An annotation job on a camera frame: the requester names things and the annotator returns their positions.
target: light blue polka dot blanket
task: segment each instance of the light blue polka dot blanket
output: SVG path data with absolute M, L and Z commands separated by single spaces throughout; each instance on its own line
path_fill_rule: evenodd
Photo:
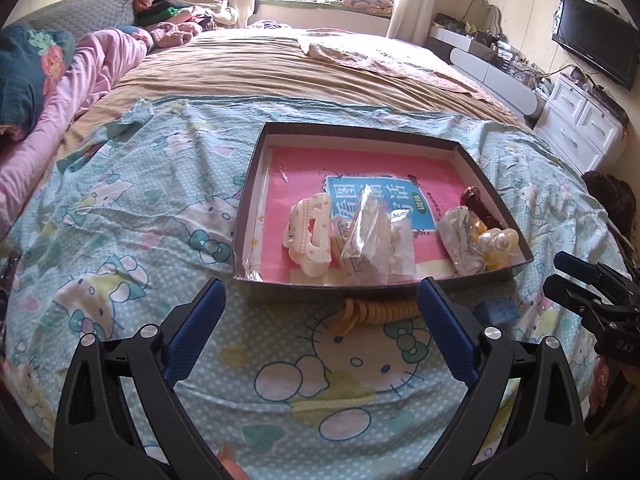
M 327 326 L 340 304 L 249 304 L 232 280 L 238 198 L 265 121 L 387 128 L 462 143 L 536 259 L 511 282 L 452 298 L 474 306 L 511 296 L 520 313 L 511 336 L 558 337 L 584 398 L 592 338 L 574 314 L 542 296 L 541 284 L 560 250 L 624 267 L 600 205 L 535 136 L 446 113 L 168 96 L 139 101 L 60 160 L 2 244 L 3 258 L 11 248 L 24 253 L 3 372 L 44 439 L 52 442 L 66 366 L 83 333 L 130 336 L 217 276 L 226 311 L 189 379 L 175 387 L 212 449 L 232 444 L 254 479 L 389 479 L 409 474 L 436 442 L 465 386 L 450 375 L 422 320 L 334 337 Z M 142 442 L 158 456 L 130 382 L 125 388 Z M 495 449 L 513 390 L 480 456 Z

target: white hair clip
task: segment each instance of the white hair clip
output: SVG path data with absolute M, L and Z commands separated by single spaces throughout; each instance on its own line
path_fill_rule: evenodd
M 310 278 L 322 276 L 331 263 L 330 225 L 331 197 L 327 193 L 305 198 L 291 207 L 282 245 Z

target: metal screw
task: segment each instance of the metal screw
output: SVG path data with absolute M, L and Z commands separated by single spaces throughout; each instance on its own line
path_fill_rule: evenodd
M 155 325 L 145 325 L 140 329 L 140 335 L 149 339 L 150 337 L 155 336 L 158 333 L 158 327 Z
M 85 334 L 82 336 L 82 339 L 80 340 L 80 344 L 82 346 L 91 346 L 94 343 L 95 343 L 95 335 L 93 334 Z
M 496 340 L 500 339 L 500 337 L 502 336 L 502 332 L 500 332 L 500 329 L 496 328 L 495 326 L 488 326 L 484 329 L 484 335 L 489 339 Z
M 552 335 L 550 335 L 549 337 L 545 337 L 545 343 L 549 348 L 553 348 L 554 350 L 556 348 L 560 348 L 560 342 Z

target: wall-mounted tv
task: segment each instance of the wall-mounted tv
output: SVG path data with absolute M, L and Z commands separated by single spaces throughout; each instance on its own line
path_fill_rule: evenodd
M 560 0 L 553 40 L 611 80 L 631 90 L 640 56 L 640 32 L 585 0 Z

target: white chest of drawers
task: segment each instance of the white chest of drawers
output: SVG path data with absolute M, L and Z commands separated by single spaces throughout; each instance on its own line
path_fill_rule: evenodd
M 622 124 L 564 76 L 558 79 L 534 132 L 579 174 L 609 173 L 625 144 Z

